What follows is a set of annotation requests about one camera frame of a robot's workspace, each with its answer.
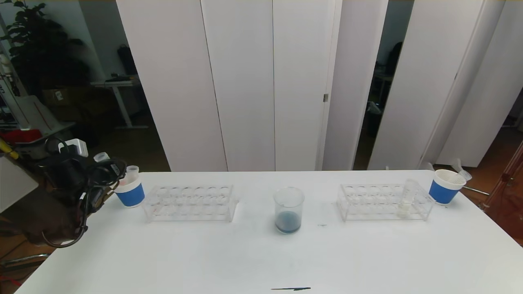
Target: clear acrylic test tube rack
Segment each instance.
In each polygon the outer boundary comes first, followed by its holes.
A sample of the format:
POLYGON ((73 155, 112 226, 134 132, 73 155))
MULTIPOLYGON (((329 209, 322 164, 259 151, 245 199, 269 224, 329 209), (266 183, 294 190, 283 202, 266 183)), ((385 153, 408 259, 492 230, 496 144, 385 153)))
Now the clear acrylic test tube rack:
POLYGON ((232 185, 155 186, 142 204, 151 221, 232 221, 232 185))

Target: potted plant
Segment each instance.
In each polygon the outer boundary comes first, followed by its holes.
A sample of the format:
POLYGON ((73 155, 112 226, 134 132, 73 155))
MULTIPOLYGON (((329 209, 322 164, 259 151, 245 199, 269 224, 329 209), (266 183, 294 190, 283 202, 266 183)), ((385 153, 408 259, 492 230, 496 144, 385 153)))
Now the potted plant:
POLYGON ((57 86, 80 86, 88 83, 89 67, 72 56, 74 47, 81 47, 80 39, 70 39, 57 22, 42 12, 45 3, 29 7, 22 1, 5 0, 19 7, 15 22, 8 25, 11 64, 28 94, 41 97, 43 89, 57 86))

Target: cardboard box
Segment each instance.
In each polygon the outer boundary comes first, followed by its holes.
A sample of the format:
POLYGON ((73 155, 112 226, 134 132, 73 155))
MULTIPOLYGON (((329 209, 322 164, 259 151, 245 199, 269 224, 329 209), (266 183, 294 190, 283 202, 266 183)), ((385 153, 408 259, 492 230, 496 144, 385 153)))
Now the cardboard box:
POLYGON ((43 90, 43 97, 48 107, 76 105, 92 97, 94 87, 68 87, 43 90))

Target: white table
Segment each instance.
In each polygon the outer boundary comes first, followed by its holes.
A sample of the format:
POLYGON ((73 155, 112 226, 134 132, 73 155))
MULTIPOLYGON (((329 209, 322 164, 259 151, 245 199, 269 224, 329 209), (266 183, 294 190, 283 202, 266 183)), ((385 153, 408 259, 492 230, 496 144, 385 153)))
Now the white table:
POLYGON ((27 293, 300 294, 523 293, 523 249, 463 194, 428 221, 347 222, 340 183, 429 188, 431 171, 141 173, 157 184, 234 184, 232 223, 145 223, 111 197, 77 244, 56 250, 22 285, 27 293), (305 192, 301 229, 274 227, 273 192, 305 192))
POLYGON ((131 118, 129 117, 129 113, 127 113, 127 109, 125 104, 123 103, 122 95, 120 94, 119 87, 134 87, 140 85, 140 80, 138 78, 133 78, 128 81, 116 81, 116 82, 107 82, 107 81, 97 81, 92 82, 92 86, 95 87, 101 87, 101 88, 111 88, 112 92, 115 94, 116 101, 118 102, 118 107, 120 108, 120 112, 122 113, 123 119, 126 122, 125 127, 118 127, 119 129, 147 129, 148 126, 133 126, 131 122, 131 118))

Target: doorway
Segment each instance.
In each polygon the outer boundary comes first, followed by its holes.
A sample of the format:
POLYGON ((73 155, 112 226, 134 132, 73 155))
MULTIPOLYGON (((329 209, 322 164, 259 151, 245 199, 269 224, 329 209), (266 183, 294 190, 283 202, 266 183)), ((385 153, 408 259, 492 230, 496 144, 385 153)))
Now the doorway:
POLYGON ((389 0, 387 5, 367 108, 354 159, 353 169, 356 171, 366 170, 369 165, 413 5, 414 0, 389 0))

